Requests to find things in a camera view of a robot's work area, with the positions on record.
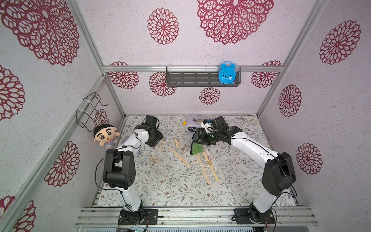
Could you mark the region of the beige watch short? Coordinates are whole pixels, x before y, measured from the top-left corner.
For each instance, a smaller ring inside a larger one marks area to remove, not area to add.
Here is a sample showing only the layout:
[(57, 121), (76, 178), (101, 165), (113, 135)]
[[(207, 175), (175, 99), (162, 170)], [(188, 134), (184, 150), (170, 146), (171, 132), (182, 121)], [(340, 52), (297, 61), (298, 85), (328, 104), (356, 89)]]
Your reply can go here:
[(166, 140), (165, 139), (162, 139), (162, 141), (158, 145), (159, 149), (163, 149), (164, 148), (165, 142), (166, 142)]

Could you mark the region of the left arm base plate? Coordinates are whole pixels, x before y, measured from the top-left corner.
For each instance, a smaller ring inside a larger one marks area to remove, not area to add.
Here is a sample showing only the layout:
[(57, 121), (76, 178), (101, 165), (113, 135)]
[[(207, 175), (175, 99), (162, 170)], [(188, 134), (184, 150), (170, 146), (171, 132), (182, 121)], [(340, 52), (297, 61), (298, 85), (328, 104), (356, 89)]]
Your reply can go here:
[(118, 225), (157, 225), (157, 209), (140, 209), (136, 212), (121, 210)]

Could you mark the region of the blue alarm clock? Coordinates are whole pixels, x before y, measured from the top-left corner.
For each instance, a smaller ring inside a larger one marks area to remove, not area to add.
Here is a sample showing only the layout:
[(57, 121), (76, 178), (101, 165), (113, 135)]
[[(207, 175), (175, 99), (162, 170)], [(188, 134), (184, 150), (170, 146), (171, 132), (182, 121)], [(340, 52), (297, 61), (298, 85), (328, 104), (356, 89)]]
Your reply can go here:
[(236, 65), (230, 61), (222, 63), (218, 72), (220, 84), (233, 84), (236, 78)]

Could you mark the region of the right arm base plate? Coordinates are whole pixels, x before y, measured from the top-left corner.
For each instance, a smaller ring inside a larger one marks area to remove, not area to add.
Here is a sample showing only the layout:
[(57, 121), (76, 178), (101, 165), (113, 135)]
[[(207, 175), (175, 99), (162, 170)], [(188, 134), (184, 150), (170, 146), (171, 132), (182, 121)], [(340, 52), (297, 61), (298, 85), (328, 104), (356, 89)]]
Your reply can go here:
[(234, 209), (234, 216), (231, 218), (237, 224), (275, 224), (275, 214), (272, 209), (265, 213), (260, 213), (255, 209), (250, 208), (236, 208)]

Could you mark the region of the purple tissue box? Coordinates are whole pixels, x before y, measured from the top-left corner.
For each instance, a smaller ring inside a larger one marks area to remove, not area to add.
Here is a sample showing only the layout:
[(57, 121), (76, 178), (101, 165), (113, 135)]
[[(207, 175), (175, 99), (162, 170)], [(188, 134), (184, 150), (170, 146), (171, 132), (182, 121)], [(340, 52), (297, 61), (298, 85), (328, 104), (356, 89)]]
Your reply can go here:
[(204, 121), (208, 122), (210, 118), (206, 118), (204, 116), (195, 116), (191, 115), (186, 118), (183, 122), (185, 129), (187, 132), (196, 132), (198, 129), (204, 129), (201, 125)]

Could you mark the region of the beige watch long right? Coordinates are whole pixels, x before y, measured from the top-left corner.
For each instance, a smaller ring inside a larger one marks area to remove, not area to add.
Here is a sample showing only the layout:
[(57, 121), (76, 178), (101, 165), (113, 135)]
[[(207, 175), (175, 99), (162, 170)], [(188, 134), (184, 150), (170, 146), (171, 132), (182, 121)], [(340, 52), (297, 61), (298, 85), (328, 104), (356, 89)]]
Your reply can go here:
[(211, 155), (208, 155), (206, 152), (203, 152), (203, 155), (205, 157), (207, 165), (209, 166), (209, 168), (211, 169), (211, 171), (214, 175), (214, 178), (215, 178), (216, 182), (219, 183), (220, 180), (219, 180), (219, 177), (217, 176), (217, 174), (215, 172), (213, 157)]

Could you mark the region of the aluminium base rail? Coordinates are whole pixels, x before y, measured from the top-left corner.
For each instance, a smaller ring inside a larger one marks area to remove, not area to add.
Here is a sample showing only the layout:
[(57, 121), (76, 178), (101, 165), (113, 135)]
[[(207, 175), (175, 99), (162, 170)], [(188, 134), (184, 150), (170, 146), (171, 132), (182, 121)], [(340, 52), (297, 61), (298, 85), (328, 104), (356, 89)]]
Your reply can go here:
[[(118, 207), (83, 208), (75, 228), (116, 227), (121, 209)], [(308, 206), (275, 207), (268, 219), (253, 223), (246, 207), (146, 207), (152, 227), (234, 227), (243, 226), (318, 226)]]

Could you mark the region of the grey wall shelf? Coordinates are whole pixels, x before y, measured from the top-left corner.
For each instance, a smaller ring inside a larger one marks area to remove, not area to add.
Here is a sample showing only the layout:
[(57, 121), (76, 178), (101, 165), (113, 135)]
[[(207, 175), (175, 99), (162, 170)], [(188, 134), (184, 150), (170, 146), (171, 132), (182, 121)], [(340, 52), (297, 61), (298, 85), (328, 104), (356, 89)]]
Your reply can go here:
[(173, 71), (170, 67), (166, 67), (168, 87), (238, 87), (241, 81), (241, 72), (236, 73), (232, 84), (221, 84), (218, 72)]

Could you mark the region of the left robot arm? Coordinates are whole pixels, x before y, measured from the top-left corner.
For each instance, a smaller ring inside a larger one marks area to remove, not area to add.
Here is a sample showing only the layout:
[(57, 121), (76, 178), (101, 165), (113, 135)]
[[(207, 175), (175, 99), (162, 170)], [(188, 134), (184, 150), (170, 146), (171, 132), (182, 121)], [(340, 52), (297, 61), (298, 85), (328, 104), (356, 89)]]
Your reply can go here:
[(104, 158), (102, 180), (108, 187), (97, 187), (105, 191), (117, 191), (124, 201), (123, 210), (137, 213), (143, 208), (143, 201), (132, 186), (136, 177), (135, 160), (144, 145), (154, 148), (162, 139), (158, 130), (159, 120), (155, 116), (146, 116), (143, 122), (134, 128), (131, 136), (115, 149), (108, 149)]

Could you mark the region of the beige watch lower left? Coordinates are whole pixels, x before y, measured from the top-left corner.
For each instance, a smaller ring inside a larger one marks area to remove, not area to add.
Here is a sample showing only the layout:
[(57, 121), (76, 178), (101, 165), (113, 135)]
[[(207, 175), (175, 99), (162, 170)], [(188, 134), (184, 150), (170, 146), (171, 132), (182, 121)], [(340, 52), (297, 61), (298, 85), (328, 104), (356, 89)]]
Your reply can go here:
[(151, 162), (151, 165), (154, 166), (154, 165), (159, 165), (160, 164), (160, 158), (156, 155), (152, 155), (150, 157), (150, 162)]

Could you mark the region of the cartoon boy plush doll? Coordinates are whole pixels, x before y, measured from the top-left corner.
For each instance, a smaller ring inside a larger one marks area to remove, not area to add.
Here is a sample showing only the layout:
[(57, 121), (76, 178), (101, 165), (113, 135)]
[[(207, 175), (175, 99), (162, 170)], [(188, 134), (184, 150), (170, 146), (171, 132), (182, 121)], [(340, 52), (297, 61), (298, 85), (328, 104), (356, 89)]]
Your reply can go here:
[(93, 130), (94, 142), (99, 146), (110, 149), (118, 142), (120, 133), (118, 129), (110, 124), (102, 124)]

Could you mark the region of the beige watch long diagonal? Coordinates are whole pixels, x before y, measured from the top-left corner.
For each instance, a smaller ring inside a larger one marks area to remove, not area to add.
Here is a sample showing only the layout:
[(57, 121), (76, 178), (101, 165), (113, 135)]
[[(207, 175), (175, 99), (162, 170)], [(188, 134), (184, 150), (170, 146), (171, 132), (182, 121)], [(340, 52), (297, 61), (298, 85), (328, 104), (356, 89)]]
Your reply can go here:
[(185, 159), (183, 158), (183, 156), (179, 155), (174, 149), (173, 147), (170, 147), (169, 148), (170, 151), (179, 159), (180, 162), (182, 162), (188, 169), (192, 169), (191, 165), (185, 161)]

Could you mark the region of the purple pad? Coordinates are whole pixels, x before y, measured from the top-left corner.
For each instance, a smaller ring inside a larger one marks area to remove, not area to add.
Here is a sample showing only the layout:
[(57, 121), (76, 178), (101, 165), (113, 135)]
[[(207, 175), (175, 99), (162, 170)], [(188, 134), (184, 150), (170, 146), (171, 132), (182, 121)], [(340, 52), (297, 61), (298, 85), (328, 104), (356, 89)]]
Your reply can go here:
[(131, 145), (131, 141), (130, 141), (130, 138), (127, 137), (125, 139), (122, 140), (122, 145), (120, 146), (121, 149), (128, 149), (128, 146)]

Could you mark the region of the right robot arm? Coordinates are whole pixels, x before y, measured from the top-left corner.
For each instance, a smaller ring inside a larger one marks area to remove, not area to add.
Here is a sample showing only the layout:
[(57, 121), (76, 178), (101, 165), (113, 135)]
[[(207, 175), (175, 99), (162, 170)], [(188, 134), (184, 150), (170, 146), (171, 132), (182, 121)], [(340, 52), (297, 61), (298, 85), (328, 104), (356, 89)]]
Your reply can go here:
[(256, 216), (271, 210), (276, 200), (287, 193), (287, 189), (297, 180), (292, 157), (288, 153), (278, 153), (266, 148), (250, 138), (241, 128), (230, 127), (222, 116), (204, 119), (192, 132), (191, 155), (196, 154), (196, 144), (210, 146), (225, 142), (247, 154), (263, 168), (263, 189), (250, 205), (250, 212)]

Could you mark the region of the beige watch folded top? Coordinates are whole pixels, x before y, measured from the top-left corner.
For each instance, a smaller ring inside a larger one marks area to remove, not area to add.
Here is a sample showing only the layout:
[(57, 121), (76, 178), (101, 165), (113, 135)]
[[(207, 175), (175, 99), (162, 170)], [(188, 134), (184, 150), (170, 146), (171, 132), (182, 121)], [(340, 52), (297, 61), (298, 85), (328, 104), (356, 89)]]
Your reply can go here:
[(181, 146), (176, 138), (174, 138), (174, 144), (177, 148), (179, 148)]

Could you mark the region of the green cleaning cloth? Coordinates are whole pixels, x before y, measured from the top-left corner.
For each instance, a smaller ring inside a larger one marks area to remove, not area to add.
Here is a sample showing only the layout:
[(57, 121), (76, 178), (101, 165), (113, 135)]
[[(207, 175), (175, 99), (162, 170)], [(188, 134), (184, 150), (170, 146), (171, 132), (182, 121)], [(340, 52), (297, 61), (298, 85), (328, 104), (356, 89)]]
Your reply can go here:
[(191, 143), (191, 147), (190, 148), (191, 148), (190, 154), (192, 156), (198, 155), (198, 154), (204, 152), (204, 148), (203, 148), (203, 144), (202, 144), (201, 140), (199, 140), (199, 141), (193, 141)]

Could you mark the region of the beige watch long centre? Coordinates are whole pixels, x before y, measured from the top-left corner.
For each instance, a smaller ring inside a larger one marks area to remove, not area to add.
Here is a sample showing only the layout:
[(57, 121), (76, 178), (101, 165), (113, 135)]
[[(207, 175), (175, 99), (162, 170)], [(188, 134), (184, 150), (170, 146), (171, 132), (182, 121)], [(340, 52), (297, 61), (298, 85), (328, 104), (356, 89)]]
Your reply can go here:
[(203, 175), (204, 175), (204, 177), (205, 177), (205, 179), (206, 179), (206, 183), (207, 183), (207, 185), (210, 185), (210, 180), (209, 180), (209, 177), (208, 177), (208, 175), (207, 175), (206, 169), (205, 169), (205, 167), (204, 167), (204, 163), (202, 162), (202, 160), (201, 160), (199, 154), (197, 154), (196, 157), (197, 157), (197, 159), (198, 159), (199, 166), (200, 166), (201, 169), (202, 169)]

